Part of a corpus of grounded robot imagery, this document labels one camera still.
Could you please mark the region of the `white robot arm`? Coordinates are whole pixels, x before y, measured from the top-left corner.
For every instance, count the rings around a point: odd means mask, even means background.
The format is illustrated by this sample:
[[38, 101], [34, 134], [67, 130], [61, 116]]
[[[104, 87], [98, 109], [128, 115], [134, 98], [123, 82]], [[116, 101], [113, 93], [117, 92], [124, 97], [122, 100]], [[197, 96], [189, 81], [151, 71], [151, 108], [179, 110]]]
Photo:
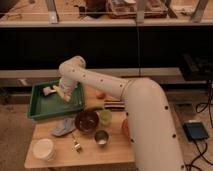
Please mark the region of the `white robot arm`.
[[90, 71], [81, 56], [61, 63], [59, 73], [64, 98], [81, 82], [124, 102], [137, 171], [186, 171], [168, 100], [157, 82]]

